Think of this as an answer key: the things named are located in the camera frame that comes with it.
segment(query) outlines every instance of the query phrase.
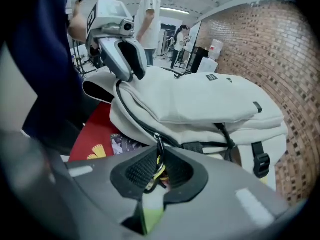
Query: woman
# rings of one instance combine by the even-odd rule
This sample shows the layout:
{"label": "woman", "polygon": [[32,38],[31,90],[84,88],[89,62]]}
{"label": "woman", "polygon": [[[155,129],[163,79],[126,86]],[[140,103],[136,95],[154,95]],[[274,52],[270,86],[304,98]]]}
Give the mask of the woman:
{"label": "woman", "polygon": [[172,64],[171,69],[174,69],[176,65],[176,60],[178,57],[179,52],[184,48],[185,46],[185,37],[188,36],[190,28],[186,25],[182,25],[178,31],[175,33],[174,36],[174,50],[173,50],[173,57],[172,57]]}

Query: ceiling light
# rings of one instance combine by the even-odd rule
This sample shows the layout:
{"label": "ceiling light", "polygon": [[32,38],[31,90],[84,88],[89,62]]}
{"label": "ceiling light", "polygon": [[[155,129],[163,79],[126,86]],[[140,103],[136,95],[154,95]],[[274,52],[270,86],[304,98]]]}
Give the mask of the ceiling light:
{"label": "ceiling light", "polygon": [[181,14],[190,14],[190,12],[187,12],[187,11],[176,10],[176,9],[171,9],[171,8],[164,8],[164,7],[161,7],[161,10],[170,11],[170,12],[176,12],[176,13],[181,13]]}

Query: black cable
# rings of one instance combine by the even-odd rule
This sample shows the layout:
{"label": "black cable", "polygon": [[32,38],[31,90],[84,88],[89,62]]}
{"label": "black cable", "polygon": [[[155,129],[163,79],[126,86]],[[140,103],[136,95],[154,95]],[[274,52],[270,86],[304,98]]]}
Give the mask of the black cable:
{"label": "black cable", "polygon": [[220,132],[222,132],[222,134],[225,137],[226,144],[228,146],[228,149],[225,152],[224,160],[233,162],[234,160],[232,158],[231,152],[236,147],[236,144],[235,144],[234,140],[230,137],[230,134],[226,128],[226,124],[225,123],[215,123],[214,125],[218,128],[218,130]]}

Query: white backpack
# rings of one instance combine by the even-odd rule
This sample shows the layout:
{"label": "white backpack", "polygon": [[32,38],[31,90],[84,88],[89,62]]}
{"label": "white backpack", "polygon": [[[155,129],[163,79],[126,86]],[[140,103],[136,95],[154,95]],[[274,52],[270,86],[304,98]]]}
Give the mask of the white backpack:
{"label": "white backpack", "polygon": [[102,72],[87,79],[83,90],[103,102],[108,102],[104,93],[112,94],[110,120],[135,141],[225,153],[231,161],[238,153],[238,164],[265,177],[286,152],[288,134],[281,110],[267,93],[235,75],[174,75],[152,66],[142,80],[128,83]]}

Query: black strap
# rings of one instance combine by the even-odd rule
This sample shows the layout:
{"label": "black strap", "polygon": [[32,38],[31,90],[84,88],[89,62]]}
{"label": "black strap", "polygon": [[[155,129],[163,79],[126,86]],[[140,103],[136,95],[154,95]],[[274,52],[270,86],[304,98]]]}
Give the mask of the black strap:
{"label": "black strap", "polygon": [[261,113],[263,111],[262,107],[260,106],[260,104],[258,102],[254,102],[253,104],[256,106],[259,113]]}
{"label": "black strap", "polygon": [[233,162],[231,152],[236,147],[236,144],[235,144],[234,140],[230,137],[230,134],[226,128],[226,124],[225,123],[215,123],[214,125],[215,125],[215,127],[218,128],[218,130],[220,130],[220,132],[222,132],[222,134],[224,135],[225,140],[226,140],[226,144],[227,144],[228,149],[225,152],[224,160]]}
{"label": "black strap", "polygon": [[254,157],[253,172],[259,179],[269,174],[270,156],[265,153],[262,142],[252,144],[252,152]]}
{"label": "black strap", "polygon": [[199,154],[204,153],[204,147],[202,146],[202,144],[200,142],[186,143],[186,144],[183,144],[182,147],[184,150],[189,150],[189,151],[196,152]]}

